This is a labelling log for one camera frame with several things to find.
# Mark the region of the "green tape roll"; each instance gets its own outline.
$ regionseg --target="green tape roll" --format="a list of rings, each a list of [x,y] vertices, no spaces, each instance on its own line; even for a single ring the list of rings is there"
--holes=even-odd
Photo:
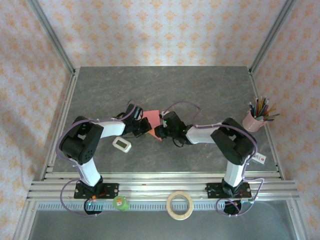
[[[112,204],[115,209],[120,211],[126,211],[129,208],[129,202],[123,196],[116,196],[113,199]]]

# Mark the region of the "white timer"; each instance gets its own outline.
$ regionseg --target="white timer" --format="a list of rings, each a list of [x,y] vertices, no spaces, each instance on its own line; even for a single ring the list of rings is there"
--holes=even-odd
[[[120,136],[117,136],[117,137],[114,139],[112,145],[113,145],[114,147],[116,147],[117,149],[121,150],[121,151],[124,152],[124,153],[129,152],[129,150],[131,149],[131,142],[123,139],[123,138],[120,137]]]

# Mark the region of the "small white label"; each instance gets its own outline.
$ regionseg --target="small white label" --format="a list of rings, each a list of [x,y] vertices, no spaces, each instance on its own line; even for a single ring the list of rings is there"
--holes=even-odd
[[[264,155],[262,155],[262,154],[257,152],[252,159],[255,160],[258,163],[265,164],[266,156],[264,156]]]

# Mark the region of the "floral wallpaper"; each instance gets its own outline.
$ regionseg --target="floral wallpaper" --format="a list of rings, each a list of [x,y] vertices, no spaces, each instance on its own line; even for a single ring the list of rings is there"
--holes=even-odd
[[[250,66],[285,0],[40,0],[75,68]]]
[[[26,0],[0,2],[0,239],[16,231],[70,79]]]
[[[255,75],[277,104],[271,124],[285,175],[297,180],[313,238],[320,235],[320,1],[297,1]]]

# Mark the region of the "black mounting plate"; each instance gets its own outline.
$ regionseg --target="black mounting plate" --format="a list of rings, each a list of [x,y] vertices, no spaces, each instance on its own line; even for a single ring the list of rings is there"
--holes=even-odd
[[[114,199],[119,193],[119,183],[102,183],[101,196],[98,199]],[[81,182],[75,185],[74,198],[88,199],[92,197],[92,191],[83,186]]]
[[[208,194],[208,199],[230,198],[230,196],[228,196],[224,192],[221,182],[209,182],[206,184],[205,190]],[[238,194],[233,197],[233,199],[242,199],[242,198],[252,198],[250,185],[247,182],[242,183],[242,185],[239,187]]]

